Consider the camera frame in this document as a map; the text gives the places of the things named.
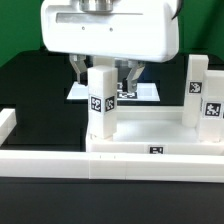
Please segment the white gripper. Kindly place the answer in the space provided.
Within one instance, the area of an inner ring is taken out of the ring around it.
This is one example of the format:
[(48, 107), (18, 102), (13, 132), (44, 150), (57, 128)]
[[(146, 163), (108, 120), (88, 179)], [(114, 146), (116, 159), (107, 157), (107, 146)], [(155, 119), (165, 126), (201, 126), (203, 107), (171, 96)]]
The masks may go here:
[(85, 10), (79, 0), (44, 0), (43, 42), (50, 51), (70, 53), (77, 82), (85, 86), (85, 55), (131, 59), (124, 91), (133, 93), (142, 61), (165, 62), (178, 53), (179, 9), (180, 0), (113, 0), (104, 12)]

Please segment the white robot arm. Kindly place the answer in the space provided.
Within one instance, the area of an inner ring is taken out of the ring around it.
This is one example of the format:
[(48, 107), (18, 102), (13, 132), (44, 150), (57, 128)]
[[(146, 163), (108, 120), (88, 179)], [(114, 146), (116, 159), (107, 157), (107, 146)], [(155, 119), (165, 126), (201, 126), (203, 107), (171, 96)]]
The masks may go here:
[(171, 60), (179, 50), (178, 14), (183, 0), (44, 0), (43, 42), (48, 50), (70, 55), (79, 82), (85, 57), (128, 61), (123, 90), (137, 90), (145, 63)]

